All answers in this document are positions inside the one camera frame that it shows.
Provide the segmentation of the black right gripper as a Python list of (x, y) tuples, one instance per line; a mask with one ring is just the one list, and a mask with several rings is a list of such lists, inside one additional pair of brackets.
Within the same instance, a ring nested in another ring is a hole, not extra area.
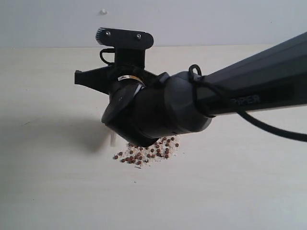
[(133, 96), (139, 92), (163, 93), (158, 75), (136, 66), (107, 66), (74, 73), (74, 84), (113, 96), (124, 91)]

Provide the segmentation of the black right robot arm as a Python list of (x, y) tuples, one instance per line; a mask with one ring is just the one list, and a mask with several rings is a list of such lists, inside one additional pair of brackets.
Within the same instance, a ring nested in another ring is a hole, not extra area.
[(239, 114), (271, 134), (305, 142), (306, 134), (286, 131), (252, 117), (250, 111), (307, 103), (307, 35), (301, 34), (209, 75), (198, 65), (175, 75), (145, 70), (149, 33), (99, 28), (95, 36), (113, 62), (76, 71), (75, 84), (109, 96), (104, 123), (125, 140), (142, 147), (170, 135), (203, 131), (211, 120)]

